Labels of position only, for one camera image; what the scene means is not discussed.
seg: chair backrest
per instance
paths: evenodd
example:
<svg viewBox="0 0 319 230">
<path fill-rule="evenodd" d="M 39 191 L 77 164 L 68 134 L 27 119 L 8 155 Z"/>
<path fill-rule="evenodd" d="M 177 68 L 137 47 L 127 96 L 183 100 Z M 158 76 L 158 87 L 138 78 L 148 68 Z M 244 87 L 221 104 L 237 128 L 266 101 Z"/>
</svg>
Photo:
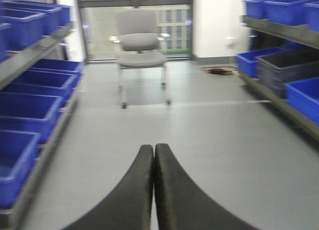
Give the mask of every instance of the chair backrest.
<svg viewBox="0 0 319 230">
<path fill-rule="evenodd" d="M 151 9 L 129 9 L 118 13 L 119 38 L 124 51 L 154 50 L 159 47 L 157 15 Z"/>
</svg>

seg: power outlet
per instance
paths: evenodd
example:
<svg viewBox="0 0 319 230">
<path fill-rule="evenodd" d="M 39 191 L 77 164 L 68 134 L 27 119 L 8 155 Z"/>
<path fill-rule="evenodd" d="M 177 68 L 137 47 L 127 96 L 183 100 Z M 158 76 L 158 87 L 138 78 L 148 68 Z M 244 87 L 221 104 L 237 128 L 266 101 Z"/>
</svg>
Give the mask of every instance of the power outlet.
<svg viewBox="0 0 319 230">
<path fill-rule="evenodd" d="M 226 45 L 228 48 L 233 48 L 235 46 L 235 38 L 234 37 L 227 37 Z"/>
</svg>

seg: metal shelf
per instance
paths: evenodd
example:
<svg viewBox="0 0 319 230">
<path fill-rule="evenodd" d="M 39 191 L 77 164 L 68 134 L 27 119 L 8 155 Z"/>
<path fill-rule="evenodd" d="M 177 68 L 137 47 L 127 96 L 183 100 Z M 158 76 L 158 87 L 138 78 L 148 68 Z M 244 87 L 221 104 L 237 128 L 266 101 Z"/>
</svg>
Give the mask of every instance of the metal shelf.
<svg viewBox="0 0 319 230">
<path fill-rule="evenodd" d="M 0 90 L 52 51 L 56 44 L 60 43 L 63 38 L 71 32 L 72 28 L 72 22 L 64 27 L 60 27 L 52 35 L 44 36 L 32 46 L 24 49 L 23 51 L 13 53 L 10 58 L 0 63 Z M 17 228 L 18 223 L 23 216 L 23 212 L 32 198 L 35 187 L 55 150 L 55 146 L 63 132 L 64 126 L 68 122 L 69 117 L 76 106 L 80 91 L 81 86 L 77 86 L 66 106 L 61 109 L 61 117 L 58 120 L 48 142 L 45 145 L 40 146 L 39 159 L 29 174 L 28 179 L 26 180 L 12 208 L 8 210 L 0 209 L 0 230 L 14 230 Z"/>
<path fill-rule="evenodd" d="M 32 172 L 30 173 L 27 181 L 25 182 L 25 185 L 23 186 L 23 189 L 20 192 L 18 199 L 16 200 L 11 209 L 0 210 L 0 230 L 14 230 L 17 228 L 18 223 L 23 215 L 23 212 L 28 206 L 30 199 L 32 198 L 32 194 L 35 190 L 35 187 L 37 186 L 37 183 L 39 182 L 45 170 L 45 167 L 47 166 L 47 163 L 49 162 L 53 152 L 55 151 L 55 147 L 63 132 L 64 126 L 68 122 L 69 117 L 71 116 L 76 106 L 78 96 L 81 92 L 81 88 L 81 84 L 79 84 L 74 89 L 74 92 L 71 95 L 66 106 L 61 109 L 61 118 L 57 122 L 49 141 L 44 146 L 42 146 L 40 150 L 39 160 L 35 164 Z"/>
<path fill-rule="evenodd" d="M 308 30 L 306 25 L 290 26 L 248 16 L 242 16 L 242 22 L 260 32 L 319 49 L 319 32 Z"/>
<path fill-rule="evenodd" d="M 243 71 L 239 70 L 241 78 L 250 86 L 255 92 L 271 101 L 271 104 L 275 106 L 279 111 L 284 113 L 288 118 L 293 120 L 298 126 L 310 134 L 314 139 L 319 141 L 319 126 L 300 113 L 298 110 L 290 106 L 284 99 L 279 98 L 267 87 L 263 86 L 257 79 L 251 78 Z"/>
<path fill-rule="evenodd" d="M 61 42 L 73 28 L 73 23 L 60 27 L 55 33 L 45 36 L 32 46 L 14 53 L 10 58 L 0 63 L 0 90 L 16 77 L 30 68 L 38 60 L 45 57 L 57 43 Z"/>
</svg>

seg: window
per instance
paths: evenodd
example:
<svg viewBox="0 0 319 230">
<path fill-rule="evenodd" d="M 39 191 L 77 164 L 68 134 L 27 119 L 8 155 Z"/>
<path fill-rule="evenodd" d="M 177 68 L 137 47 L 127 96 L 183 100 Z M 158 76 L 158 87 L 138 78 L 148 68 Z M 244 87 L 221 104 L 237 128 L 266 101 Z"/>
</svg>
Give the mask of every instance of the window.
<svg viewBox="0 0 319 230">
<path fill-rule="evenodd" d="M 182 17 L 181 17 L 181 9 L 176 10 L 176 22 L 182 22 Z"/>
<path fill-rule="evenodd" d="M 176 26 L 176 37 L 177 38 L 181 38 L 182 37 L 181 26 Z"/>
<path fill-rule="evenodd" d="M 158 13 L 159 13 L 159 23 L 162 23 L 163 22 L 163 11 L 159 10 Z"/>
<path fill-rule="evenodd" d="M 167 26 L 167 34 L 171 35 L 171 26 Z"/>
<path fill-rule="evenodd" d="M 177 48 L 177 49 L 181 49 L 181 40 L 180 40 L 180 39 L 178 39 L 178 40 L 176 41 L 176 48 Z"/>
<path fill-rule="evenodd" d="M 191 19 L 191 17 L 190 17 L 190 10 L 188 9 L 187 10 L 187 20 L 189 20 L 189 19 Z"/>
<path fill-rule="evenodd" d="M 172 41 L 171 41 L 171 40 L 168 40 L 168 41 L 167 41 L 167 48 L 168 48 L 168 49 L 171 49 L 171 48 L 172 48 L 172 45 L 171 45 L 171 44 L 172 44 Z"/>
<path fill-rule="evenodd" d="M 191 0 L 78 0 L 81 24 L 85 40 L 85 51 L 88 60 L 111 60 L 123 53 L 120 45 L 113 45 L 109 36 L 118 35 L 116 15 L 126 8 L 147 8 L 158 12 L 158 33 L 168 33 L 166 44 L 169 47 L 168 57 L 189 56 L 191 21 Z"/>
<path fill-rule="evenodd" d="M 170 9 L 168 9 L 168 10 L 166 11 L 166 22 L 167 22 L 167 23 L 170 23 L 170 22 L 171 22 L 171 10 L 170 10 Z"/>
</svg>

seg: gray office chair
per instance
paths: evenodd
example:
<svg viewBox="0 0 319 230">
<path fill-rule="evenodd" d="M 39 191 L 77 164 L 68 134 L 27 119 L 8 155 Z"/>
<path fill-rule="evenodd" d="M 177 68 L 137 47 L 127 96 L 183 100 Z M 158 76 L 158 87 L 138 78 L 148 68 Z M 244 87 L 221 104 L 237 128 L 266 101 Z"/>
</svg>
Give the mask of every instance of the gray office chair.
<svg viewBox="0 0 319 230">
<path fill-rule="evenodd" d="M 113 43 L 119 43 L 124 51 L 136 53 L 123 53 L 118 56 L 119 88 L 121 92 L 122 108 L 127 107 L 126 88 L 123 81 L 123 69 L 157 68 L 162 67 L 161 86 L 166 91 L 166 105 L 171 104 L 167 83 L 166 58 L 158 50 L 160 42 L 165 44 L 168 34 L 157 34 L 157 15 L 155 10 L 130 9 L 117 15 L 119 36 L 111 36 Z"/>
</svg>

